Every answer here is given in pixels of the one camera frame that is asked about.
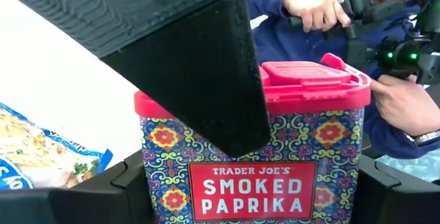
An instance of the person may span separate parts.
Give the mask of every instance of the person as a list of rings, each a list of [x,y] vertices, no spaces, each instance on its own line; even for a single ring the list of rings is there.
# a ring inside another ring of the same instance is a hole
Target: person
[[[247,0],[247,4],[251,19],[268,16],[254,29],[260,63],[284,60],[318,62],[327,52],[344,56],[345,38],[325,41],[323,36],[323,31],[336,23],[344,27],[350,25],[350,18],[338,0]],[[405,14],[418,11],[415,1],[406,2]],[[293,30],[288,26],[290,16],[302,18],[302,29]],[[360,38],[371,47],[378,45],[385,36],[403,38],[401,27],[384,31],[392,21],[387,20]],[[376,79],[371,86],[372,102],[365,108],[364,116],[364,131],[369,134],[373,148],[402,159],[418,158],[440,148],[440,139],[436,137],[420,145],[414,142],[414,137],[440,130],[440,109],[424,88],[415,84],[415,78],[400,80],[383,75],[377,65],[371,65],[366,72]]]

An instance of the blue jacket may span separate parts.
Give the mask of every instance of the blue jacket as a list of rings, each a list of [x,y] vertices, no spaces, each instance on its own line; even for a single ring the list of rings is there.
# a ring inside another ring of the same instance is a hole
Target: blue jacket
[[[251,19],[261,15],[269,18],[254,30],[257,55],[260,63],[265,61],[309,60],[318,62],[322,56],[331,52],[344,56],[346,40],[335,38],[325,41],[322,32],[304,33],[301,29],[292,30],[288,27],[286,12],[282,9],[282,0],[247,0]],[[418,12],[414,4],[408,5],[406,13]],[[370,46],[378,45],[385,36],[403,38],[404,31],[400,27],[384,31],[392,20],[385,22],[377,29],[362,35],[362,39]],[[372,65],[368,74],[372,78],[380,75],[376,65]],[[432,142],[424,146],[413,146],[404,133],[388,124],[379,114],[374,99],[365,108],[364,131],[370,136],[373,148],[396,158],[417,158],[440,147],[440,142]]]

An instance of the colorful patterned tin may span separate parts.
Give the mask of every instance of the colorful patterned tin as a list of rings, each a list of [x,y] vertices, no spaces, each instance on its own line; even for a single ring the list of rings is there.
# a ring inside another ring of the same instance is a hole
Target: colorful patterned tin
[[[272,138],[240,158],[137,92],[158,223],[349,223],[370,80],[331,54],[322,62],[263,64]]]

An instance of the red label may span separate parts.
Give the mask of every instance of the red label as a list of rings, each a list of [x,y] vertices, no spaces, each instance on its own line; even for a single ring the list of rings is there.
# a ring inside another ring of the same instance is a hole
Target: red label
[[[311,219],[315,162],[189,164],[194,221]]]

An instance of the bag of frozen food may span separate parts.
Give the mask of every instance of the bag of frozen food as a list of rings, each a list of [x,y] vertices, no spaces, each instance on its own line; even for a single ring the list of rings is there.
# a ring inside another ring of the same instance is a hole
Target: bag of frozen food
[[[0,190],[70,188],[108,166],[113,154],[87,150],[0,103]]]

